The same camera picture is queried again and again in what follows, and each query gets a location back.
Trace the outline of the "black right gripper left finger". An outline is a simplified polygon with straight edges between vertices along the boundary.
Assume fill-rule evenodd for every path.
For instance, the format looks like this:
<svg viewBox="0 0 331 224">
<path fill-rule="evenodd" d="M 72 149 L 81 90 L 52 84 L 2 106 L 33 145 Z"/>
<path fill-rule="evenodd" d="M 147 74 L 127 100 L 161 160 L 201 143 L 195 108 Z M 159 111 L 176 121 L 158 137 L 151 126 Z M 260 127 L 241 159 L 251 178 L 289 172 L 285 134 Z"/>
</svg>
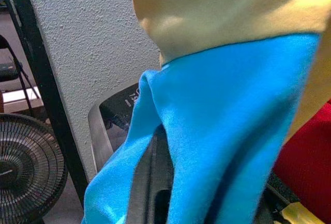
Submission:
<svg viewBox="0 0 331 224">
<path fill-rule="evenodd" d="M 173 177 L 166 131 L 157 128 L 134 171 L 129 223 L 167 223 Z"/>
</svg>

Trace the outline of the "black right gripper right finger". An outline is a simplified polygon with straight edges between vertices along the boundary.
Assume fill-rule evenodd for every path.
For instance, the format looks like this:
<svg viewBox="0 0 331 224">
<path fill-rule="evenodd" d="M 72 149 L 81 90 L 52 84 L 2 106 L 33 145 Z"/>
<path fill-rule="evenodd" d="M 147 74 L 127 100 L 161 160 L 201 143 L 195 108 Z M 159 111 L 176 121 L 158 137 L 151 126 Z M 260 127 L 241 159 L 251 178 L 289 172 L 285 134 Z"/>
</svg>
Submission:
<svg viewBox="0 0 331 224">
<path fill-rule="evenodd" d="M 297 195 L 275 174 L 267 180 L 262 200 L 274 223 L 290 223 L 281 213 L 289 204 L 299 202 Z"/>
</svg>

